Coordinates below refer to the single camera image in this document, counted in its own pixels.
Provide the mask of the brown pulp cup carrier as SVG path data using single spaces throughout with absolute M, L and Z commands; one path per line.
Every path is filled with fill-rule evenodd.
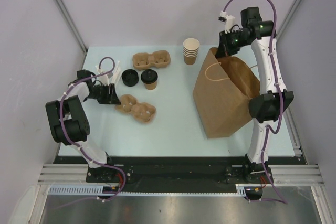
M 139 102 L 134 96 L 124 94 L 120 97 L 121 104 L 115 105 L 115 109 L 123 114 L 130 114 L 139 123 L 150 123 L 156 115 L 156 107 Z

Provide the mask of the single brown paper cup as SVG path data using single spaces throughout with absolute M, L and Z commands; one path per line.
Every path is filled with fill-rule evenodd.
M 157 81 L 152 82 L 152 83 L 144 82 L 143 84 L 144 84 L 145 88 L 148 89 L 148 90 L 154 90 L 157 87 Z

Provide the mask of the brown paper bag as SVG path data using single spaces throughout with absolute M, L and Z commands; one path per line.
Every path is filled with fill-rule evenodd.
M 193 90 L 207 138 L 229 137 L 252 120 L 249 102 L 260 95 L 260 81 L 236 56 L 216 58 L 209 49 Z

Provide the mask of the black coffee cup lid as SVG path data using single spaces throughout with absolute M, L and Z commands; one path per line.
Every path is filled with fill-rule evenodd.
M 146 69 L 141 73 L 141 80 L 145 84 L 153 84 L 157 82 L 158 73 L 153 69 Z

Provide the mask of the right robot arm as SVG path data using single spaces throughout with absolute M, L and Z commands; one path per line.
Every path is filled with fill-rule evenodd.
M 268 138 L 270 131 L 278 132 L 282 116 L 294 99 L 292 91 L 284 84 L 276 53 L 274 20 L 263 20 L 258 7 L 241 11 L 241 28 L 234 30 L 235 17 L 222 11 L 219 20 L 225 28 L 219 34 L 219 51 L 215 57 L 232 56 L 240 48 L 251 46 L 257 62 L 260 94 L 249 101 L 248 111 L 253 118 L 253 134 L 240 176 L 248 183 L 257 183 L 267 178 Z

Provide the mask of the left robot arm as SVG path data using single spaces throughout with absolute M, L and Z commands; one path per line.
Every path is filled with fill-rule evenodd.
M 63 95 L 45 105 L 54 141 L 77 150 L 90 168 L 99 168 L 97 174 L 105 182 L 115 178 L 116 169 L 108 164 L 108 154 L 88 140 L 90 125 L 82 104 L 93 99 L 102 105 L 120 105 L 116 85 L 110 82 L 112 75 L 111 71 L 95 75 L 79 70 Z

